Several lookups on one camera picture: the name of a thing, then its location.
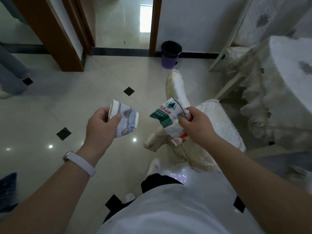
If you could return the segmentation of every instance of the purple trash can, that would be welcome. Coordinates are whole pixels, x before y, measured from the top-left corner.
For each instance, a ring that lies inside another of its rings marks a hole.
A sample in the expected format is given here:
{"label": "purple trash can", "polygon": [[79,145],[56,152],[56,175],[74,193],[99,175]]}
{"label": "purple trash can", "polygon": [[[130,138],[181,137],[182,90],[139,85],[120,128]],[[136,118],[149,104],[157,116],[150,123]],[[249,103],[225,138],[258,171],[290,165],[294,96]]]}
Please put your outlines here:
{"label": "purple trash can", "polygon": [[180,44],[173,41],[166,41],[161,45],[161,65],[165,69],[172,69],[182,52]]}

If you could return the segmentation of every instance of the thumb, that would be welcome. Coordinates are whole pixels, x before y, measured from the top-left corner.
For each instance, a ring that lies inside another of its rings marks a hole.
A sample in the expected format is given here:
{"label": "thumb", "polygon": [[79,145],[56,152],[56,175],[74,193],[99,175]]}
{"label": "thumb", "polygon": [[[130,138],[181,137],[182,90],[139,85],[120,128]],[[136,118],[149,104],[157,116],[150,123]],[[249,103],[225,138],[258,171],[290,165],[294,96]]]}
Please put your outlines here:
{"label": "thumb", "polygon": [[122,118],[121,114],[116,114],[107,123],[109,123],[109,125],[114,129],[116,129],[119,122],[121,121],[121,118]]}
{"label": "thumb", "polygon": [[184,117],[178,117],[178,119],[179,119],[180,126],[182,126],[183,129],[186,129],[190,122],[186,120]]}

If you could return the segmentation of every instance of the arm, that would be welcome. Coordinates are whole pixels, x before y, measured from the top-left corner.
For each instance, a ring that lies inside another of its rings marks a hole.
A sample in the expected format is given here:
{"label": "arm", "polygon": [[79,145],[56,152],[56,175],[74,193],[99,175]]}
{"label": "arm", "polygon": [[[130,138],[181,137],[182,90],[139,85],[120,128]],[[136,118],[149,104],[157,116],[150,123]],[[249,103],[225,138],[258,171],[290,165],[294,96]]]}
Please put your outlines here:
{"label": "arm", "polygon": [[267,233],[312,233],[312,196],[268,171],[219,137],[194,107],[192,122],[179,118],[189,137],[207,150]]}
{"label": "arm", "polygon": [[[93,167],[113,142],[121,119],[116,115],[105,123],[108,111],[109,107],[100,108],[89,119],[86,140],[76,153]],[[82,168],[72,161],[65,162],[0,223],[0,233],[64,233],[88,181],[89,175]]]}

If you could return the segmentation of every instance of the foot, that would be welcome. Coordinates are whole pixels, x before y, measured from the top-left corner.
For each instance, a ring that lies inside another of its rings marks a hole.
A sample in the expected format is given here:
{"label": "foot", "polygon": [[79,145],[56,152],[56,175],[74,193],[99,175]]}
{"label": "foot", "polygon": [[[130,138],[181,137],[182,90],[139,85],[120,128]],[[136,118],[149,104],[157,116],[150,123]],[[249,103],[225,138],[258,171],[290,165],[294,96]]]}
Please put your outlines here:
{"label": "foot", "polygon": [[130,201],[133,201],[133,200],[135,200],[135,199],[136,199],[135,195],[132,194],[132,193],[129,193],[129,194],[127,194],[126,197],[124,198],[124,203],[126,204],[126,203],[128,203],[128,202],[130,202]]}
{"label": "foot", "polygon": [[158,157],[156,157],[152,160],[149,171],[146,174],[146,177],[159,172],[160,172],[160,160]]}

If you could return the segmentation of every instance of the white wristband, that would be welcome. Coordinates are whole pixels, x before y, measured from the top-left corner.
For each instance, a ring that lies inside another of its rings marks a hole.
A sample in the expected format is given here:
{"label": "white wristband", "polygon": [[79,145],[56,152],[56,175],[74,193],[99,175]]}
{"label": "white wristband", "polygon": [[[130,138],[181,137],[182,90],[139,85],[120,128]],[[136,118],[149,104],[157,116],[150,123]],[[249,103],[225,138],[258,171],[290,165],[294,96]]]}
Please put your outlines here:
{"label": "white wristband", "polygon": [[73,161],[78,166],[80,166],[83,170],[85,170],[90,177],[93,177],[96,173],[96,170],[82,157],[78,156],[72,151],[69,151],[67,154],[64,155],[63,160],[66,162],[67,160]]}

